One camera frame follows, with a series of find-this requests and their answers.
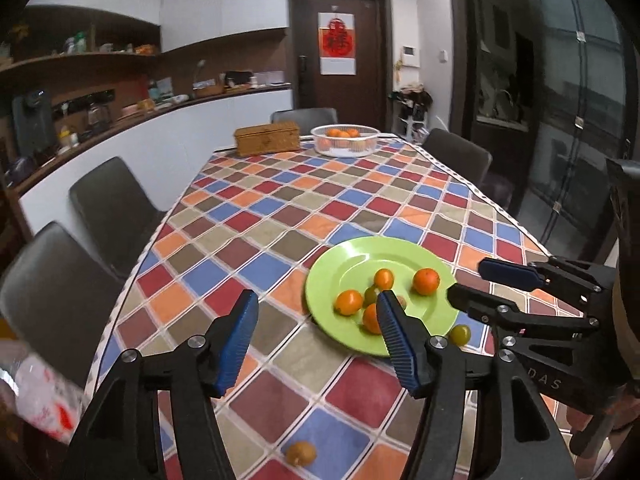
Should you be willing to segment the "orange mandarin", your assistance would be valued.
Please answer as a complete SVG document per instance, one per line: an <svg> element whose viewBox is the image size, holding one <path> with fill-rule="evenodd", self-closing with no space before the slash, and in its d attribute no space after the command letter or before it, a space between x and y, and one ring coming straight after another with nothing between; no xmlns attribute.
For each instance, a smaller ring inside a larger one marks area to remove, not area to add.
<svg viewBox="0 0 640 480"><path fill-rule="evenodd" d="M413 275L412 289L421 296L433 296L440 285L440 276L432 268L417 270Z"/></svg>

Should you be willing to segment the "small orange tomato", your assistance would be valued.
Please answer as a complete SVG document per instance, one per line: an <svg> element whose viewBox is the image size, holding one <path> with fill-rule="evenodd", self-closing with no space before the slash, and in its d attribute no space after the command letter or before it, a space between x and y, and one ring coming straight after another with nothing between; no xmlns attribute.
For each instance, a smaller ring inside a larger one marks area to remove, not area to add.
<svg viewBox="0 0 640 480"><path fill-rule="evenodd" d="M379 290L391 290L395 283L395 275L390 269L378 269L373 277L373 284Z"/></svg>

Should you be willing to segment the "large orange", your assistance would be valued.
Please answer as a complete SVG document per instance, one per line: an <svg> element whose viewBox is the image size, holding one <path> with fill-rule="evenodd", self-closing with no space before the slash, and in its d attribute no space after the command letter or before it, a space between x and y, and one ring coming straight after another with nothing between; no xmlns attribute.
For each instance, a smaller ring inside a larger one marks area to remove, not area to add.
<svg viewBox="0 0 640 480"><path fill-rule="evenodd" d="M376 314L376 304L369 304L364 308L361 323L363 328L373 335L381 335L382 330L378 324L378 315Z"/></svg>

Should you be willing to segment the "green cherry tomato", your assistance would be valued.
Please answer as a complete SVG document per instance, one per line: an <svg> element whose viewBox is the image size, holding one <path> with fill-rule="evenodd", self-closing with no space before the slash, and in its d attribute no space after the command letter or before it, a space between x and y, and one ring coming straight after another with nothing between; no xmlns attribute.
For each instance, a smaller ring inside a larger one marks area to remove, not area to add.
<svg viewBox="0 0 640 480"><path fill-rule="evenodd" d="M368 287L363 295L363 307L367 308L371 304L376 304L380 292L380 289L375 285Z"/></svg>

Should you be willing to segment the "small orange fruit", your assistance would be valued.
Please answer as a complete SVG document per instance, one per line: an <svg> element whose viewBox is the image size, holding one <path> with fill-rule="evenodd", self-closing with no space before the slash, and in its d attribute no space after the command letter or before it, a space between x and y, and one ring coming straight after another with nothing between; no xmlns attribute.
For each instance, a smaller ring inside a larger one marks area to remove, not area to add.
<svg viewBox="0 0 640 480"><path fill-rule="evenodd" d="M352 316L363 307L363 296L356 289L340 292L334 301L334 311L339 315Z"/></svg>

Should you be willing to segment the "brown round fruit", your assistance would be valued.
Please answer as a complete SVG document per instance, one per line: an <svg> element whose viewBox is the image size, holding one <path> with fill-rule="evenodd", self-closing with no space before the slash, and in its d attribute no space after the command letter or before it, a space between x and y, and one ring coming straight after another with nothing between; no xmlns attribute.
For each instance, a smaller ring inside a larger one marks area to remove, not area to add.
<svg viewBox="0 0 640 480"><path fill-rule="evenodd" d="M285 451L286 462L293 467L307 467L317 458L317 450L308 441L296 441Z"/></svg>

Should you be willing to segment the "plastic water bottle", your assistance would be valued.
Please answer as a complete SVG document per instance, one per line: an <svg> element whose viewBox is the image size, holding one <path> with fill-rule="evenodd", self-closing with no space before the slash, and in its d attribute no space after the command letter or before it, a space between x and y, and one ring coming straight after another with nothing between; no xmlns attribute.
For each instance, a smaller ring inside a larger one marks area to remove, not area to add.
<svg viewBox="0 0 640 480"><path fill-rule="evenodd" d="M33 353L1 359L1 396L11 413L63 444L88 405L84 390Z"/></svg>

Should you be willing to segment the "dark chair right side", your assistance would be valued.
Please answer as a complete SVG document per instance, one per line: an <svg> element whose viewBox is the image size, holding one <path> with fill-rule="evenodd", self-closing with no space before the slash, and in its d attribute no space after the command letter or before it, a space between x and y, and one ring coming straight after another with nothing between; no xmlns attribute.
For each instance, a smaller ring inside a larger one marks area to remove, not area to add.
<svg viewBox="0 0 640 480"><path fill-rule="evenodd" d="M476 186L483 183L492 162L487 150L441 128L430 131L422 148Z"/></svg>

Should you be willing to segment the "dark chair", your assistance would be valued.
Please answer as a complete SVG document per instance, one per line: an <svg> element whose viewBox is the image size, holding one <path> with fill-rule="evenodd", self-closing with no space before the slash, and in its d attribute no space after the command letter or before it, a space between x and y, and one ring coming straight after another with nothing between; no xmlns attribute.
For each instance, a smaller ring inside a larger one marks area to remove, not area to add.
<svg viewBox="0 0 640 480"><path fill-rule="evenodd" d="M476 186L483 183L492 162L487 150L441 128L430 131L422 148Z"/></svg>
<svg viewBox="0 0 640 480"><path fill-rule="evenodd" d="M165 213L119 157L74 183L70 201L103 262L122 280L128 278Z"/></svg>
<svg viewBox="0 0 640 480"><path fill-rule="evenodd" d="M43 361L84 388L122 281L56 222L47 224L1 280L1 313Z"/></svg>

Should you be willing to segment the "green plate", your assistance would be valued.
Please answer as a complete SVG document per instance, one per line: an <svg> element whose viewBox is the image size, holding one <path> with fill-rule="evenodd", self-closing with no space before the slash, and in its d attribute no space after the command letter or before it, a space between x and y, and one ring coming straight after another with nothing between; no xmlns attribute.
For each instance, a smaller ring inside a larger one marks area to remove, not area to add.
<svg viewBox="0 0 640 480"><path fill-rule="evenodd" d="M374 274L387 269L394 276L393 292L404 298L406 313L423 322L433 335L443 335L457 319L450 306L447 288L456 281L450 269L429 250L393 237L354 238L327 250L311 266L305 283L305 299L314 322L332 339L369 356L386 358L383 337L362 325L362 312L342 315L335 301L342 292L356 290L364 295L374 284ZM432 269L440 278L434 294L422 296L412 286L414 274Z"/></svg>

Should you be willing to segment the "dark chair near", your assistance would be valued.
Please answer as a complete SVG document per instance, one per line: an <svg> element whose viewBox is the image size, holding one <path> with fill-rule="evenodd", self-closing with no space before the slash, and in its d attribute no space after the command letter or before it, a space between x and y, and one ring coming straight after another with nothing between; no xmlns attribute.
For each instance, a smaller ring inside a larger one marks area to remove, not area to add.
<svg viewBox="0 0 640 480"><path fill-rule="evenodd" d="M1 280L1 313L43 361L84 388L122 281L56 222L47 224Z"/></svg>

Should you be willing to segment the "checkered tablecloth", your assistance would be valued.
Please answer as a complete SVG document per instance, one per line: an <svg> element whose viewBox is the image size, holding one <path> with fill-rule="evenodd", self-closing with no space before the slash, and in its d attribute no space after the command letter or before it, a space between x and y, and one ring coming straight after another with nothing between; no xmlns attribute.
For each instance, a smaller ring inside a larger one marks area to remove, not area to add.
<svg viewBox="0 0 640 480"><path fill-rule="evenodd" d="M392 369L330 341L311 321L304 284L330 247L367 235L408 240L442 259L465 285L526 312L571 315L545 292L483 281L477 265L544 250L511 218L410 145L374 154L213 154L166 210L107 321L86 389L128 348L175 348L232 308L243 289L260 299L258 325L238 381L214 404L241 479L396 479L420 417ZM296 441L317 450L286 462Z"/></svg>

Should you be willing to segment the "white fruit basket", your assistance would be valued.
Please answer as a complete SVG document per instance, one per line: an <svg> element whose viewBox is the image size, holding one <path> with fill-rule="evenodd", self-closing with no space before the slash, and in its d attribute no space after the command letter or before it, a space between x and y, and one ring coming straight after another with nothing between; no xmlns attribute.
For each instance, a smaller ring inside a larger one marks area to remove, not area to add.
<svg viewBox="0 0 640 480"><path fill-rule="evenodd" d="M314 149L324 156L363 157L378 149L378 129L368 126L335 124L313 128Z"/></svg>

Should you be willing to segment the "brown door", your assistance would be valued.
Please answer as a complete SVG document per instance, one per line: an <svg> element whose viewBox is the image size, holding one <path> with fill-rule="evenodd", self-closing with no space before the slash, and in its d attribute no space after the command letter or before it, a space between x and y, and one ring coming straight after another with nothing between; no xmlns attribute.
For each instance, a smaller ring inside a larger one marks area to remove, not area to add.
<svg viewBox="0 0 640 480"><path fill-rule="evenodd" d="M288 0L297 108L331 107L348 124L390 126L390 0Z"/></svg>

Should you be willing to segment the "dark chair far end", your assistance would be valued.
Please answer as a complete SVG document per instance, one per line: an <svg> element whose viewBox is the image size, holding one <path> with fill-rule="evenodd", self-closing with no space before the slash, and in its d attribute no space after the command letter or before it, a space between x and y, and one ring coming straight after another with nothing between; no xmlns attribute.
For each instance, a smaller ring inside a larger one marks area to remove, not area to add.
<svg viewBox="0 0 640 480"><path fill-rule="evenodd" d="M316 127L338 123L337 111L331 107L296 108L296 110L277 110L270 116L270 122L295 122L299 134L306 136Z"/></svg>

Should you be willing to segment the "white counter cabinet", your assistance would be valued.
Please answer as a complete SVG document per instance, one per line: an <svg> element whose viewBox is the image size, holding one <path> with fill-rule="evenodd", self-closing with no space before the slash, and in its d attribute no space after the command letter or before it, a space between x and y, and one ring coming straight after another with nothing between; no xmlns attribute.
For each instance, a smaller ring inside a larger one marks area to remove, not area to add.
<svg viewBox="0 0 640 480"><path fill-rule="evenodd" d="M165 110L74 155L26 191L18 201L32 232L56 221L86 242L68 191L102 162L119 157L160 210L172 206L214 152L235 146L236 129L266 124L292 107L290 86L261 88Z"/></svg>

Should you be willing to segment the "wicker box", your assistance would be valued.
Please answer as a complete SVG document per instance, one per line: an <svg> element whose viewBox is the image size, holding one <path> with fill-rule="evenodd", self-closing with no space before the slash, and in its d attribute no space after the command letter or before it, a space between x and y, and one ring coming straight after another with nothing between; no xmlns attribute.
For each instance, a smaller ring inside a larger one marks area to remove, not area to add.
<svg viewBox="0 0 640 480"><path fill-rule="evenodd" d="M295 122L239 128L233 136L240 156L282 153L300 148L300 133Z"/></svg>

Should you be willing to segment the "red door poster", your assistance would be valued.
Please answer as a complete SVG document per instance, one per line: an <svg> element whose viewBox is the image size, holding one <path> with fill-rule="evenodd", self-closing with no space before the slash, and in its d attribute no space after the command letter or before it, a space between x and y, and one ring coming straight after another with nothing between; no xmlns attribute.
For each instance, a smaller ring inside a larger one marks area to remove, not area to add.
<svg viewBox="0 0 640 480"><path fill-rule="evenodd" d="M321 76L356 76L355 15L319 12L318 48Z"/></svg>

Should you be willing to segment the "black coffee machine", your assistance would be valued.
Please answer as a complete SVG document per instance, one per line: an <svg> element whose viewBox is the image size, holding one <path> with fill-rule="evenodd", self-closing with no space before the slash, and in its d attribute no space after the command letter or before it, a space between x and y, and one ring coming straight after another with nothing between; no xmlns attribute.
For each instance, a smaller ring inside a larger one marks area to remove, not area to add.
<svg viewBox="0 0 640 480"><path fill-rule="evenodd" d="M23 157L50 158L58 148L49 92L36 90L12 101L17 151Z"/></svg>

